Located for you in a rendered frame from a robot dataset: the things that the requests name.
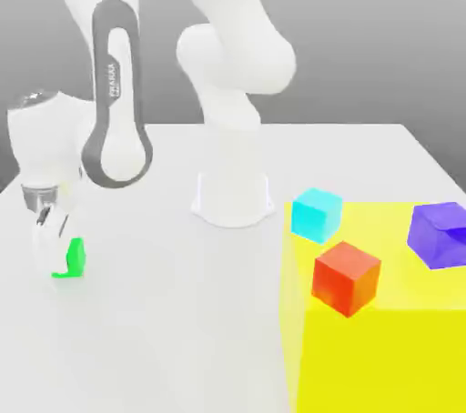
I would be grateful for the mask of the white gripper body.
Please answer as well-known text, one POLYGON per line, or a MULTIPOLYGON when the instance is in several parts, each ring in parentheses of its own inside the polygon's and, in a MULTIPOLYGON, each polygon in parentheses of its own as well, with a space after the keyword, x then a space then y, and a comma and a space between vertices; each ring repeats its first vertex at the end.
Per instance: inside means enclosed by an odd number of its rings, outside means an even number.
POLYGON ((60 206, 45 206, 33 226, 33 256, 38 275, 52 278, 52 272, 66 271, 66 251, 73 237, 82 237, 76 216, 60 206))

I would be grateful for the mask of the small green cube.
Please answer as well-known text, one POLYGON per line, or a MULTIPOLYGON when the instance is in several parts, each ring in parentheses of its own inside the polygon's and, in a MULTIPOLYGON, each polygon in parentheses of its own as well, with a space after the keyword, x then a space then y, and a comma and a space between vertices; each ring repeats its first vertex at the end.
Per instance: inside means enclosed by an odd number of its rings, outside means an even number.
POLYGON ((82 237, 73 237, 66 251, 66 271, 52 272, 52 278, 75 278, 84 275, 86 267, 85 242, 82 237))

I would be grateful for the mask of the small cyan cube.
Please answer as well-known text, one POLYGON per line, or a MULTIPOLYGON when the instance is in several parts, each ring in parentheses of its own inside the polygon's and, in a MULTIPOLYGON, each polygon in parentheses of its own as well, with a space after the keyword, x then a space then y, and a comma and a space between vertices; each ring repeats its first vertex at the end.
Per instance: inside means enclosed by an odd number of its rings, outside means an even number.
POLYGON ((341 196, 310 188, 292 202, 290 231, 323 245, 339 230, 342 208, 341 196))

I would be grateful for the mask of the small red cube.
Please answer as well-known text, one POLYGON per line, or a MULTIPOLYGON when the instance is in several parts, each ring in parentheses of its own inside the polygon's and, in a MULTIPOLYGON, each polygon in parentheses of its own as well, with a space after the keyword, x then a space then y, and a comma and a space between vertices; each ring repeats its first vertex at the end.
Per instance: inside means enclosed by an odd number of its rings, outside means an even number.
POLYGON ((375 298, 381 261, 341 241, 316 258, 311 295, 345 317, 375 298))

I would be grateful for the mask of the small purple cube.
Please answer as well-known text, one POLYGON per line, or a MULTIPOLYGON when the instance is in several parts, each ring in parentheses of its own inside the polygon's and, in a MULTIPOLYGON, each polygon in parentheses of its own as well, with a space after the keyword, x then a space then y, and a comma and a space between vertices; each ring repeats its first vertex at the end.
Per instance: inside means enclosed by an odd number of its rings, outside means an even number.
POLYGON ((456 202, 415 206, 407 245, 431 270, 466 266, 466 208, 456 202))

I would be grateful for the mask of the large yellow box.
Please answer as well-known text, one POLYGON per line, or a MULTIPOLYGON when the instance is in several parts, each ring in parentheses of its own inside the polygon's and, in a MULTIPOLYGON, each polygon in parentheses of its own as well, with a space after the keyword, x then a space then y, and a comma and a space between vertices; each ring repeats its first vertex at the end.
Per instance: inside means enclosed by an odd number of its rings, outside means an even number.
POLYGON ((345 317, 311 293, 324 247, 283 232, 279 323, 290 413, 466 413, 466 267, 407 245, 410 203, 353 202, 334 243, 381 262, 376 297, 345 317))

